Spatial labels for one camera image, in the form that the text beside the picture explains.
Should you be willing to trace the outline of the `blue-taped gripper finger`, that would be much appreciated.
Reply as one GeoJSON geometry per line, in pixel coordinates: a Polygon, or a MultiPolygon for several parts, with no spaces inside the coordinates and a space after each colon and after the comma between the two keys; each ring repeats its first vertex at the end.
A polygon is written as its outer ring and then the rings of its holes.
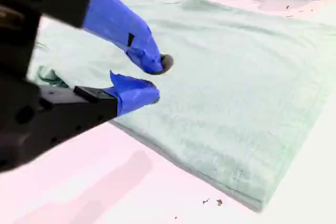
{"type": "Polygon", "coordinates": [[[82,28],[115,44],[148,74],[163,74],[173,66],[172,56],[160,53],[147,23],[120,0],[90,0],[82,28]]]}
{"type": "Polygon", "coordinates": [[[39,146],[53,147],[106,121],[158,102],[157,87],[147,80],[110,73],[111,87],[41,89],[39,146]]]}

